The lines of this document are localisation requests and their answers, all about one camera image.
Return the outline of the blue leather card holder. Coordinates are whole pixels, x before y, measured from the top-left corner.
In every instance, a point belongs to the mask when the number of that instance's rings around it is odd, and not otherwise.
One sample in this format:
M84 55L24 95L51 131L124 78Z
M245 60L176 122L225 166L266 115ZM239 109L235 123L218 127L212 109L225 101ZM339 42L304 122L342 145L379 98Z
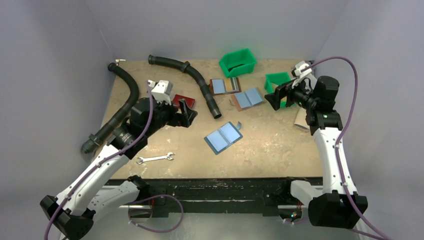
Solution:
M241 127L241 122L238 121L237 124L234 125L229 121L217 130L205 136L203 139L211 148L213 153L218 155L243 138L243 135L240 132Z

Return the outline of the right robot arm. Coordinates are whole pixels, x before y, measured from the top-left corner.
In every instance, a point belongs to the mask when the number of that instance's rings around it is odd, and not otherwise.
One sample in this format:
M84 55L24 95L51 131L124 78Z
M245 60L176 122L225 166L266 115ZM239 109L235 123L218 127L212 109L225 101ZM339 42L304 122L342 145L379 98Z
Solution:
M304 82L295 85L291 80L264 96L274 110L280 109L283 98L286 107L297 104L305 109L305 120L321 160L322 191L307 180L293 179L287 192L307 207L313 226L353 229L368 208L368 200L358 194L344 154L342 133L345 128L334 109L340 84L333 77L321 76L312 90L308 86Z

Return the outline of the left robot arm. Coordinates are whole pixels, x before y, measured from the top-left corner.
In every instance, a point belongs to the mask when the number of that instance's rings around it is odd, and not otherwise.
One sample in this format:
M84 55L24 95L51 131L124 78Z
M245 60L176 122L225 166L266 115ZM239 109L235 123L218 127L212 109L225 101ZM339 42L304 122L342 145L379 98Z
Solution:
M188 128L192 125L198 113L184 99L178 103L179 106L175 107L158 103L153 97L139 100L83 173L62 192L41 200L40 206L48 218L44 239L48 239L52 227L58 229L66 240L82 239L94 223L111 210L127 203L150 203L165 197L153 193L150 184L138 175L130 176L104 194L99 191L161 128Z

